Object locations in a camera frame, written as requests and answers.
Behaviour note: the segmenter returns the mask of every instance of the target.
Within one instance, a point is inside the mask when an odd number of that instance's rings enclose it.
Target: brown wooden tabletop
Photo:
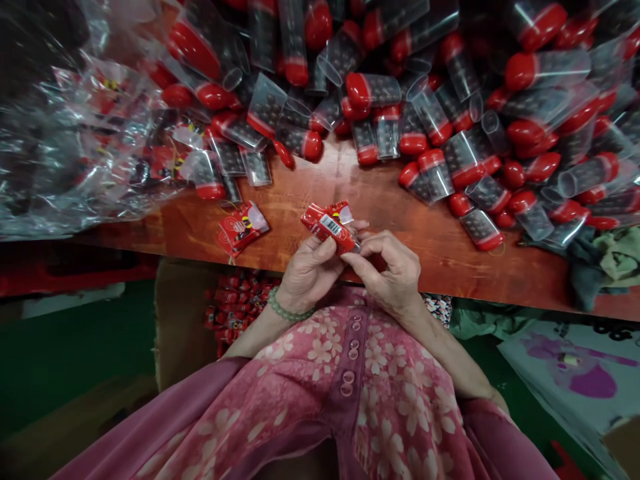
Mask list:
[[[271,159],[273,184],[258,189],[239,182],[244,200],[254,200],[271,227],[236,260],[244,267],[284,271],[309,232],[300,215],[312,202],[329,205],[348,200],[353,216],[371,229],[392,231],[420,256],[421,291],[573,311],[567,283],[568,264],[536,248],[517,247],[519,233],[505,234],[506,248],[483,253],[474,247],[444,201],[426,207],[397,178],[404,162],[370,169],[358,166],[350,139],[326,141],[318,164],[296,159],[294,171]],[[215,238],[225,213],[193,191],[138,222],[102,225],[76,237],[80,243],[186,259],[227,263]],[[356,280],[352,271],[345,278]],[[640,321],[640,288],[624,296],[601,295],[594,315]]]

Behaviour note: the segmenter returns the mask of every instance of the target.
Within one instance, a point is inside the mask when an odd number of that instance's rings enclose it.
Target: green cloth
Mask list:
[[[640,225],[603,232],[593,244],[603,253],[605,287],[640,285]]]

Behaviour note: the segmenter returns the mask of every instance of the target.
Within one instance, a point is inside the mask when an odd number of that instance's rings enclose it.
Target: person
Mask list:
[[[350,224],[361,250],[340,258],[332,238],[304,241],[223,358],[54,479],[556,479],[425,308],[416,254],[367,226]],[[364,288],[334,288],[346,265]]]

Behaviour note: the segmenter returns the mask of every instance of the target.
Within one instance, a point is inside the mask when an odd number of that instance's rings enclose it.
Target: button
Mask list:
[[[342,374],[342,380],[345,383],[353,383],[353,381],[355,380],[355,373],[351,370],[347,370]]]
[[[342,393],[343,397],[350,397],[353,393],[353,387],[348,383],[343,383],[340,385],[340,393]]]

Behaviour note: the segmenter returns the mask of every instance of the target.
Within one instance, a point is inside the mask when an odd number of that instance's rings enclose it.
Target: finger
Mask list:
[[[366,284],[372,284],[381,278],[380,273],[366,258],[358,255],[357,253],[344,253],[340,255],[340,258],[348,265],[351,266],[360,280]]]

